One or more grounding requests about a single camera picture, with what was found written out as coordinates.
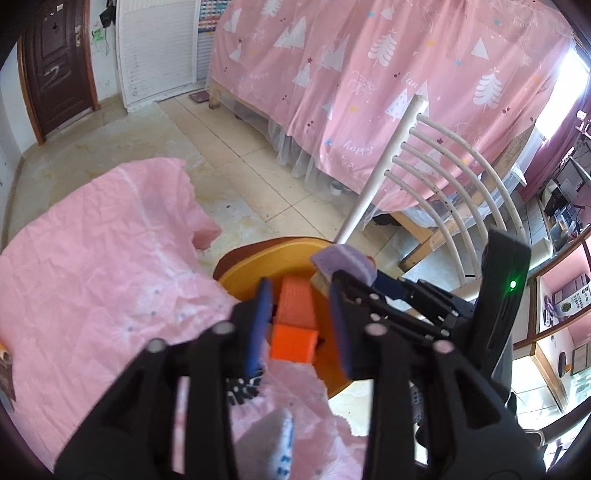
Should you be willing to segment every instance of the pink bed sheet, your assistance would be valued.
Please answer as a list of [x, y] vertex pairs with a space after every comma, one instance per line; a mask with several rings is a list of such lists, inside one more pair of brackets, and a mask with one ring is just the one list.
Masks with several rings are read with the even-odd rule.
[[[149, 339], [184, 342], [228, 317], [236, 300], [203, 272], [195, 248], [219, 233], [195, 202], [183, 162], [153, 158], [79, 188], [2, 253], [0, 339], [14, 357], [12, 419], [49, 468]], [[235, 437], [285, 407], [295, 418], [293, 479], [360, 478], [365, 439], [330, 412], [314, 369], [269, 361], [263, 380], [260, 397], [232, 409]]]
[[[356, 192], [416, 93], [428, 97], [430, 117], [494, 160], [539, 116], [572, 42], [561, 15], [533, 0], [232, 0], [219, 25], [212, 79]], [[431, 195], [401, 167], [394, 172]], [[389, 211], [416, 204], [389, 182], [376, 198]]]

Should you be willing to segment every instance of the green sticker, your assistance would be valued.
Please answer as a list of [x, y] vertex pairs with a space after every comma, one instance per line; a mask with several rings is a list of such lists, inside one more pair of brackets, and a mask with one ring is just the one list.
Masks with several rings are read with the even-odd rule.
[[105, 30], [103, 28], [97, 28], [92, 31], [92, 41], [103, 41], [105, 39]]

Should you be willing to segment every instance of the door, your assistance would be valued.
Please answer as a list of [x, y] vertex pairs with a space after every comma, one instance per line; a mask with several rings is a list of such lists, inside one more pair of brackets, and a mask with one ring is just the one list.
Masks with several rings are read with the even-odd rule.
[[29, 96], [43, 135], [93, 106], [82, 44], [84, 1], [48, 1], [23, 33]]

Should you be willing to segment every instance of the black and white patterned object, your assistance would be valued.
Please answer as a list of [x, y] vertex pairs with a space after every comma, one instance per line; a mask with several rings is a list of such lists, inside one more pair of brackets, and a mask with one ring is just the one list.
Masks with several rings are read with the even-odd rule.
[[251, 378], [227, 378], [226, 392], [231, 406], [244, 405], [247, 400], [259, 396], [263, 370], [259, 368]]

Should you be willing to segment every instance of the white louvered door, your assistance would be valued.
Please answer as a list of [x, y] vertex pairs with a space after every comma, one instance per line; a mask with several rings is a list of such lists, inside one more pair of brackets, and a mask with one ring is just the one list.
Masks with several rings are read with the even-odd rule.
[[128, 112], [196, 88], [199, 0], [119, 0], [117, 54]]

